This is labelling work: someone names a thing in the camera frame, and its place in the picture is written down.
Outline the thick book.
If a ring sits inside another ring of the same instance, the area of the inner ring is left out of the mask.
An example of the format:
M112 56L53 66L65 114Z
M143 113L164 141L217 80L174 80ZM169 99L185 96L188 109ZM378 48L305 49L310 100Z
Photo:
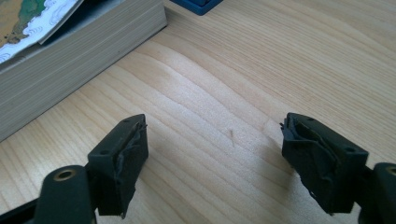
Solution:
M163 0L83 0L45 44L0 63L0 142L166 25Z

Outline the illustrated card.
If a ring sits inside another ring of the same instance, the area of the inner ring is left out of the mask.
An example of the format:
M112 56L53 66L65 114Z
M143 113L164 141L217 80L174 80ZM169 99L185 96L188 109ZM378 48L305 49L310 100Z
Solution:
M84 0L0 0L0 64L44 44Z

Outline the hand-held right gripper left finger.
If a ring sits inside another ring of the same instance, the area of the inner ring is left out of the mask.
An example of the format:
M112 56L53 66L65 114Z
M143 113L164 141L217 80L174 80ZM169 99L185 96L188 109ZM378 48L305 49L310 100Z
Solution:
M148 156L146 117L122 120L88 154L86 165L65 166L45 177L34 224L96 224L98 215L125 217Z

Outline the blue plastic box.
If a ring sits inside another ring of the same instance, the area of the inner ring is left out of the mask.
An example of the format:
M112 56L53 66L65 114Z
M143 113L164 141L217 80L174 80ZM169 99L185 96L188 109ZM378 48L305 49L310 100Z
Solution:
M223 0L170 0L171 2L186 8L196 15L203 16L216 7Z

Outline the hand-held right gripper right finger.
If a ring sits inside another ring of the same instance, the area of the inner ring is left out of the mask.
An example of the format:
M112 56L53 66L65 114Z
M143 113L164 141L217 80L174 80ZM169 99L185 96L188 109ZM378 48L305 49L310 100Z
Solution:
M369 152L316 119L289 113L282 156L324 212L361 208L359 224L396 224L396 163L366 166Z

